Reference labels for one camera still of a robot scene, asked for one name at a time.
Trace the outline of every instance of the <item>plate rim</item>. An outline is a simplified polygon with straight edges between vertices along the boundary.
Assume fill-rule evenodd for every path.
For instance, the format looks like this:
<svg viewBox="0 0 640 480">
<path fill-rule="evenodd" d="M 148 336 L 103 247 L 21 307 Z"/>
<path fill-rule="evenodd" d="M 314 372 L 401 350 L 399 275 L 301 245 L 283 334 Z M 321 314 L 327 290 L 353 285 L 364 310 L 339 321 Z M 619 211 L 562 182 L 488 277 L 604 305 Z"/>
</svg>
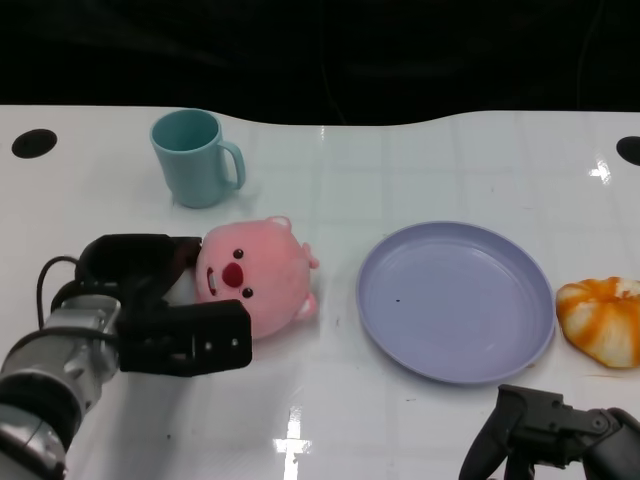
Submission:
<svg viewBox="0 0 640 480">
<path fill-rule="evenodd" d="M 401 232 L 404 232 L 405 230 L 418 228 L 418 227 L 429 227 L 429 226 L 434 226 L 434 225 L 459 225 L 459 226 L 463 226 L 463 227 L 470 227 L 470 228 L 473 228 L 473 229 L 482 230 L 484 232 L 487 232 L 487 233 L 490 233 L 492 235 L 495 235 L 496 237 L 501 238 L 502 240 L 510 243 L 511 245 L 516 247 L 518 250 L 520 250 L 520 252 L 522 252 L 525 255 L 525 257 L 533 264 L 533 266 L 538 270 L 538 272 L 542 276 L 542 279 L 544 280 L 545 286 L 547 287 L 547 291 L 549 292 L 549 299 L 550 299 L 550 305 L 551 305 L 551 311 L 549 313 L 550 313 L 550 318 L 552 319 L 551 328 L 549 328 L 549 331 L 547 332 L 547 335 L 546 335 L 544 341 L 542 342 L 542 344 L 540 345 L 540 347 L 538 348 L 538 350 L 536 350 L 536 352 L 531 356 L 531 359 L 529 359 L 527 362 L 525 362 L 524 365 L 521 365 L 521 366 L 518 366 L 516 368 L 513 368 L 513 369 L 511 369 L 511 370 L 509 370 L 509 371 L 507 371 L 505 373 L 500 374 L 500 375 L 494 375 L 492 377 L 484 378 L 482 380 L 469 380 L 469 381 L 451 380 L 451 379 L 439 377 L 437 375 L 427 374 L 427 373 L 425 373 L 423 371 L 420 371 L 420 370 L 412 367 L 411 365 L 408 365 L 406 362 L 404 362 L 401 359 L 399 359 L 395 354 L 390 352 L 385 346 L 383 346 L 380 343 L 379 339 L 376 338 L 376 336 L 373 335 L 373 333 L 371 332 L 368 322 L 366 322 L 364 320 L 365 316 L 363 314 L 363 309 L 362 309 L 361 300 L 360 300 L 360 284 L 362 282 L 362 274 L 363 274 L 365 266 L 369 262 L 369 259 L 373 256 L 373 254 L 376 252 L 376 250 L 378 250 L 378 248 L 380 248 L 380 246 L 383 245 L 385 242 L 387 242 L 391 237 L 393 237 L 395 235 L 398 235 Z M 403 367 L 407 368 L 408 370 L 411 370 L 412 372 L 414 372 L 414 373 L 416 373 L 416 374 L 418 374 L 418 375 L 420 375 L 422 377 L 425 377 L 425 378 L 428 378 L 428 379 L 431 379 L 431 380 L 435 380 L 435 381 L 438 381 L 438 382 L 442 382 L 442 383 L 452 384 L 452 385 L 487 385 L 487 384 L 501 382 L 503 380 L 506 380 L 508 378 L 511 378 L 511 377 L 515 376 L 516 374 L 520 373 L 522 370 L 527 368 L 528 365 L 531 365 L 532 363 L 536 362 L 547 351 L 547 348 L 549 348 L 549 344 L 551 343 L 551 340 L 553 339 L 553 336 L 554 336 L 555 330 L 556 330 L 553 289 L 551 288 L 551 283 L 549 282 L 549 279 L 547 278 L 547 275 L 544 273 L 544 270 L 542 270 L 542 268 L 540 267 L 538 262 L 536 262 L 536 260 L 531 255 L 529 255 L 529 253 L 524 248 L 522 248 L 520 245 L 518 245 L 513 240 L 510 240 L 509 238 L 505 237 L 504 235 L 502 235 L 500 233 L 497 233 L 497 232 L 495 232 L 495 231 L 493 231 L 493 230 L 491 230 L 489 228 L 481 227 L 479 225 L 475 225 L 473 223 L 468 223 L 468 222 L 456 222 L 456 221 L 449 221 L 449 220 L 435 220 L 435 221 L 431 221 L 431 222 L 420 222 L 420 223 L 415 223 L 413 225 L 408 225 L 406 227 L 400 228 L 400 229 L 394 231 L 393 233 L 391 233 L 390 235 L 387 235 L 386 237 L 384 237 L 382 240 L 380 240 L 369 251 L 369 253 L 365 257 L 364 261 L 362 262 L 362 265 L 360 265 L 360 269 L 358 270 L 358 278 L 357 278 L 357 281 L 356 281 L 356 303 L 357 303 L 357 306 L 358 306 L 358 314 L 360 316 L 360 323 L 362 323 L 364 329 L 367 332 L 367 335 L 369 335 L 369 338 L 371 338 L 371 340 L 373 340 L 373 342 L 376 344 L 376 346 L 378 348 L 380 348 L 385 354 L 387 354 L 389 357 L 391 357 L 394 361 L 396 361 L 397 363 L 399 363 Z"/>
</svg>

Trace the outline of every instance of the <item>mug handle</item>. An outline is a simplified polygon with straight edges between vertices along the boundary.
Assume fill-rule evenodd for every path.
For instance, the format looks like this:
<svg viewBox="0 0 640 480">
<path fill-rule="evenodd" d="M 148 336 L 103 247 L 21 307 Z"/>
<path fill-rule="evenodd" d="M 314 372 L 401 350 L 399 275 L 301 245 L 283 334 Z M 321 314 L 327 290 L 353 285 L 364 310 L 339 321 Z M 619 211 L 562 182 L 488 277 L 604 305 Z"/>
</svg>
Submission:
<svg viewBox="0 0 640 480">
<path fill-rule="evenodd" d="M 233 186 L 235 190 L 240 190 L 242 185 L 244 185 L 244 181 L 246 180 L 246 174 L 244 170 L 244 158 L 242 157 L 242 152 L 240 149 L 231 142 L 225 142 L 224 140 L 218 142 L 218 145 L 227 150 L 231 156 L 233 157 L 233 163 L 236 166 L 236 176 L 238 180 L 236 184 Z"/>
</svg>

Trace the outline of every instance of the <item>plush toy ear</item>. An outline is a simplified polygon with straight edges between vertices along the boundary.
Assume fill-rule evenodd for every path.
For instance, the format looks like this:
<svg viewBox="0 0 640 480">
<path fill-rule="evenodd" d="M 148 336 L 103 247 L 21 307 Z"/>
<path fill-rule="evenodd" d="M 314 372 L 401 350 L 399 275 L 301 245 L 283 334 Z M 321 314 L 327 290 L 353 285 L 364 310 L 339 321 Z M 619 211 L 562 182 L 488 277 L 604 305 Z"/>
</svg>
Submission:
<svg viewBox="0 0 640 480">
<path fill-rule="evenodd" d="M 311 245 L 309 245 L 306 242 L 303 243 L 302 250 L 304 250 L 304 254 L 307 256 L 307 259 L 309 260 L 309 267 L 318 268 L 320 266 L 320 262 L 316 257 L 313 256 L 313 253 L 311 253 Z"/>
<path fill-rule="evenodd" d="M 316 297 L 313 296 L 313 293 L 309 293 L 300 307 L 300 310 L 296 313 L 294 320 L 306 320 L 307 318 L 312 317 L 317 310 L 318 303 L 316 302 Z"/>
<path fill-rule="evenodd" d="M 269 217 L 267 218 L 267 221 L 277 223 L 278 225 L 282 225 L 283 227 L 287 227 L 291 230 L 291 221 L 287 217 Z"/>
</svg>

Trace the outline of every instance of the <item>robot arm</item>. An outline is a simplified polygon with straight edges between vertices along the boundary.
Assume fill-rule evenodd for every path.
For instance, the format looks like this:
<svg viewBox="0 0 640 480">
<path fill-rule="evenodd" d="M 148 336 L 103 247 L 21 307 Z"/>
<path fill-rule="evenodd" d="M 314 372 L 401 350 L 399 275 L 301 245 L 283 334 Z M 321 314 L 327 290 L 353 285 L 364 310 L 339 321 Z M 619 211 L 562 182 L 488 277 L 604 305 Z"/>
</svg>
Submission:
<svg viewBox="0 0 640 480">
<path fill-rule="evenodd" d="M 240 302 L 171 306 L 162 298 L 199 250 L 199 238 L 101 237 L 46 320 L 38 303 L 40 329 L 11 349 L 0 374 L 2 478 L 64 479 L 66 451 L 118 370 L 190 377 L 251 362 Z"/>
<path fill-rule="evenodd" d="M 640 478 L 640 425 L 619 409 L 575 410 L 562 395 L 502 385 L 460 480 L 486 480 L 507 459 L 505 480 L 532 480 L 534 466 L 583 463 L 588 480 Z"/>
</svg>

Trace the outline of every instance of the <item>plush toy mouth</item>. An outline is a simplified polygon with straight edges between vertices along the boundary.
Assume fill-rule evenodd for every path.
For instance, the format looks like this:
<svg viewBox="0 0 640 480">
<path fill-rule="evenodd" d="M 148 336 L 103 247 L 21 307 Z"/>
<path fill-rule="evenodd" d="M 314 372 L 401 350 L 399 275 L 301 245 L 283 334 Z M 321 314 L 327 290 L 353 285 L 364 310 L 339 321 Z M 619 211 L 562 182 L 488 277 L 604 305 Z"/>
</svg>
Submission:
<svg viewBox="0 0 640 480">
<path fill-rule="evenodd" d="M 215 297 L 217 290 L 216 290 L 216 277 L 213 274 L 213 268 L 209 268 L 207 270 L 207 282 L 209 283 L 209 291 L 211 292 L 211 295 Z"/>
</svg>

